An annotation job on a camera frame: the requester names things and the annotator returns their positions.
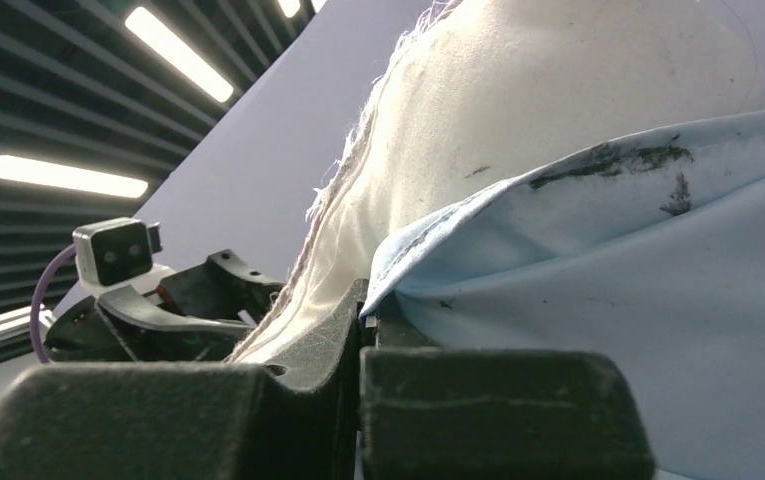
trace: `light blue shirt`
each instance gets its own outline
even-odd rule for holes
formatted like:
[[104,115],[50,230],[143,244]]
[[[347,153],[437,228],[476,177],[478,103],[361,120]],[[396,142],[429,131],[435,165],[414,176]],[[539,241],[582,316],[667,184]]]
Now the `light blue shirt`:
[[394,292],[441,345],[608,355],[659,467],[765,479],[765,111],[669,126],[498,182],[392,235]]

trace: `small camera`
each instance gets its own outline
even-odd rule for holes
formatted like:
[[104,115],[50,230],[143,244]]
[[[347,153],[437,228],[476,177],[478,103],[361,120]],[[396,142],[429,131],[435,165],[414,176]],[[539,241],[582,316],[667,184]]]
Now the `small camera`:
[[158,225],[115,218],[73,231],[76,266],[83,282],[110,286],[152,270],[152,254],[161,250]]

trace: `black mechanical part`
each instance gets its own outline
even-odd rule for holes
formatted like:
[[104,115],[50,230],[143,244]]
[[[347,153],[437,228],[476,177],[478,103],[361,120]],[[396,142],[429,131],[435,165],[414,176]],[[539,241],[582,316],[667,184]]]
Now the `black mechanical part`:
[[223,250],[209,255],[202,265],[163,278],[159,292],[185,315],[238,320],[238,313],[246,310],[258,322],[283,286],[231,250]]
[[282,286],[223,250],[162,279],[162,304],[128,286],[82,300],[53,324],[47,354],[56,362],[221,361],[253,330],[238,312],[260,319]]
[[353,478],[366,286],[266,366],[31,371],[0,403],[0,480]]
[[364,349],[366,479],[653,478],[629,386],[597,354]]
[[96,299],[82,299],[49,328],[46,354],[54,362],[125,362],[126,350],[94,309]]

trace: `ceiling slat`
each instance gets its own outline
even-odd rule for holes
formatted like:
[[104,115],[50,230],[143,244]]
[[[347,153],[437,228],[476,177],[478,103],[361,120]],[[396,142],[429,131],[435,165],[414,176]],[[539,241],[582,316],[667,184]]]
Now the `ceiling slat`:
[[205,31],[206,35],[208,35],[211,41],[220,47],[220,50],[227,57],[229,57],[232,63],[238,67],[238,70],[240,70],[241,73],[247,77],[247,80],[249,80],[250,83],[258,80],[258,75],[256,75],[252,68],[250,68],[250,66],[247,64],[247,62],[245,62],[237,54],[237,52],[235,52],[235,49],[229,45],[229,42],[227,42],[226,39],[217,32],[217,29],[214,28],[214,25],[211,24],[205,14],[202,13],[202,10],[196,6],[193,0],[180,0],[180,3],[182,8],[184,8],[185,11],[188,12],[188,14],[190,14],[190,16],[197,22],[197,24],[199,24],[199,26]]
[[[165,60],[161,58],[160,55],[155,53],[151,48],[149,48],[146,44],[140,41],[140,39],[137,38],[137,36],[135,36],[132,32],[129,31],[129,29],[125,27],[124,23],[121,21],[120,18],[117,18],[113,13],[111,13],[107,8],[105,8],[100,2],[97,2],[95,0],[76,0],[76,1],[79,2],[79,5],[81,5],[82,8],[96,15],[96,17],[102,20],[103,23],[113,28],[121,35],[124,35],[132,39],[133,41],[132,43],[134,45],[138,45],[142,50],[144,50],[148,54],[158,58],[161,63],[165,63]],[[152,4],[148,0],[142,0],[140,3],[152,6]],[[159,9],[152,6],[152,13],[158,14]],[[174,33],[176,33],[180,38],[184,40],[184,35],[181,35],[180,32],[174,32]],[[191,50],[196,51],[196,48],[194,48],[194,45],[191,45],[189,42],[185,42],[185,43],[191,48]],[[243,92],[243,89],[240,88],[237,84],[235,84],[235,82],[231,78],[225,78],[225,80],[229,82],[229,84],[235,90],[236,94],[238,92]],[[228,109],[226,105],[212,98],[210,95],[206,95],[206,97],[211,99],[211,101],[214,102],[224,112]]]
[[273,49],[278,53],[284,52],[285,47],[282,46],[282,42],[279,41],[279,37],[276,36],[276,32],[273,30],[273,27],[270,26],[270,20],[267,19],[264,10],[261,9],[261,4],[258,1],[250,2],[249,0],[247,0],[246,3],[252,10],[252,14],[255,15],[255,19],[258,20],[259,26],[264,30],[264,35],[267,36],[267,39],[270,40],[270,44],[273,45]]
[[49,30],[52,30],[53,32],[65,38],[67,41],[71,42],[72,44],[78,46],[82,50],[90,53],[91,55],[98,58],[99,60],[104,62],[106,65],[110,66],[111,68],[117,70],[123,75],[126,75],[132,80],[140,83],[146,88],[149,88],[150,90],[155,92],[157,95],[162,96],[164,99],[166,99],[170,103],[176,105],[177,107],[181,108],[185,112],[191,114],[194,118],[198,119],[199,121],[203,122],[209,127],[213,127],[214,124],[217,123],[217,120],[211,117],[210,115],[208,115],[207,113],[191,105],[189,102],[182,99],[182,97],[176,95],[175,93],[171,92],[169,89],[165,88],[163,85],[160,85],[155,80],[144,75],[141,71],[137,70],[133,66],[124,62],[123,60],[121,60],[120,58],[118,58],[117,56],[109,52],[108,50],[102,48],[96,42],[87,38],[81,33],[77,32],[75,29],[73,29],[66,23],[44,12],[43,9],[33,4],[32,2],[28,0],[3,0],[3,1],[7,3],[8,5],[10,5],[11,7],[13,7],[15,10],[22,12],[27,17],[38,22],[39,24],[43,25]]
[[[50,290],[47,290],[45,298],[60,298],[63,295],[66,295],[68,291],[70,291],[70,287],[50,289]],[[4,300],[0,300],[0,308],[24,306],[24,305],[28,305],[29,302],[31,301],[32,301],[31,295],[22,295],[18,297],[6,298]]]
[[223,10],[223,13],[226,14],[226,18],[229,20],[229,23],[235,27],[235,30],[238,31],[238,35],[244,39],[244,42],[246,42],[247,46],[250,48],[250,50],[252,50],[252,53],[254,53],[256,58],[258,58],[258,61],[261,62],[261,65],[264,66],[264,68],[269,67],[270,59],[267,58],[264,50],[258,46],[258,42],[255,41],[255,38],[253,38],[247,26],[244,25],[244,22],[238,18],[238,14],[235,12],[235,9],[232,8],[232,6],[229,5],[226,0],[217,0],[217,5],[219,5],[220,9]]
[[0,201],[0,212],[11,213],[44,213],[52,215],[84,215],[91,217],[115,218],[124,215],[131,215],[137,208],[97,208],[80,207],[77,205],[46,205],[40,203],[19,203]]
[[21,130],[23,132],[39,135],[41,137],[52,140],[57,140],[59,142],[66,143],[75,147],[84,148],[85,150],[91,150],[93,152],[99,153],[100,155],[122,158],[136,165],[144,165],[147,167],[162,170],[164,172],[171,172],[175,168],[174,165],[166,161],[150,158],[143,154],[129,152],[127,150],[108,145],[106,142],[97,142],[95,140],[90,140],[73,133],[62,132],[51,127],[40,125],[37,122],[30,122],[28,120],[23,120],[22,118],[17,118],[1,112],[0,126],[13,128],[15,130]]
[[[300,9],[300,15],[302,15],[302,12],[304,10],[305,9],[303,8]],[[296,40],[297,38],[297,29],[296,27],[294,27],[294,22],[292,21],[292,19],[282,15],[282,25],[285,26],[285,30],[288,31],[288,35],[291,36],[291,42],[289,43],[293,43],[293,41]]]
[[[78,279],[79,279],[79,276],[75,273],[55,275],[55,277],[52,279],[50,284],[54,285],[56,283],[67,282],[68,284],[72,285],[76,283]],[[16,290],[20,288],[34,287],[35,285],[37,285],[37,279],[26,280],[23,282],[0,283],[0,292],[7,292],[10,290]]]
[[311,20],[311,15],[314,13],[314,6],[312,5],[311,0],[300,0],[300,5],[302,5],[302,8],[300,8],[300,20],[303,25],[307,25],[308,21]]
[[76,85],[79,85],[82,88],[91,90],[94,93],[102,97],[105,97],[109,101],[118,103],[133,112],[136,112],[160,125],[163,125],[171,130],[176,131],[177,133],[180,133],[186,136],[187,138],[190,138],[191,140],[195,140],[195,141],[202,140],[202,134],[182,125],[181,123],[175,120],[171,120],[167,118],[166,116],[161,115],[155,110],[139,102],[136,102],[135,100],[132,100],[131,98],[125,95],[115,92],[114,90],[97,82],[96,80],[93,80],[87,77],[86,75],[83,75],[73,70],[72,68],[67,67],[61,62],[53,60],[52,58],[38,52],[37,50],[33,48],[29,48],[21,44],[20,42],[14,40],[13,38],[7,35],[4,35],[2,33],[0,33],[0,48],[13,53],[17,57],[30,60],[34,64],[40,67],[43,67],[49,70],[50,72],[55,73],[56,75],[62,78],[65,78],[75,83]]
[[73,228],[63,225],[0,225],[0,235],[19,233],[22,235],[48,235],[50,233],[71,233]]
[[27,255],[32,253],[58,253],[67,248],[66,243],[46,243],[43,245],[20,245],[18,247],[0,247],[0,255]]
[[7,265],[0,267],[0,275],[5,273],[22,273],[22,272],[31,272],[31,271],[37,271],[38,273],[42,272],[44,268],[49,264],[49,262],[38,262],[38,263],[28,263],[28,264],[13,264],[13,265]]
[[154,135],[143,133],[132,127],[129,127],[128,125],[124,125],[116,120],[94,113],[86,108],[80,107],[72,102],[68,102],[67,100],[56,97],[54,95],[50,95],[37,88],[30,87],[16,80],[12,80],[8,77],[5,77],[4,75],[0,75],[0,90],[19,95],[33,102],[41,103],[50,108],[54,108],[74,117],[81,118],[82,120],[91,122],[100,127],[113,130],[117,133],[121,133],[136,140],[140,140],[144,143],[148,143],[155,147],[161,148],[167,152],[183,156],[189,153],[189,149],[182,147],[181,145],[168,142]]

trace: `black stain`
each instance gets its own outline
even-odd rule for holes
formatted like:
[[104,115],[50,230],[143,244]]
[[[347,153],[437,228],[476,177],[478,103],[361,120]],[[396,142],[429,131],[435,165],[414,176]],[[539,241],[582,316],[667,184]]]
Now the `black stain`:
[[573,177],[617,177],[623,174],[637,174],[658,170],[669,163],[686,158],[694,161],[691,151],[673,145],[680,135],[674,136],[668,145],[624,149],[614,143],[602,143],[581,153],[576,159],[545,171],[540,177],[529,182],[533,190],[557,180]]
[[660,207],[663,212],[678,217],[691,211],[691,192],[688,191],[688,180],[682,172],[676,176],[676,190],[671,194],[671,200],[673,201]]
[[484,172],[485,170],[488,170],[489,168],[491,168],[491,165],[485,165],[485,166],[479,167],[476,170],[470,172],[470,175],[468,175],[468,176],[466,176],[464,178],[470,178],[470,177],[479,175],[480,173]]

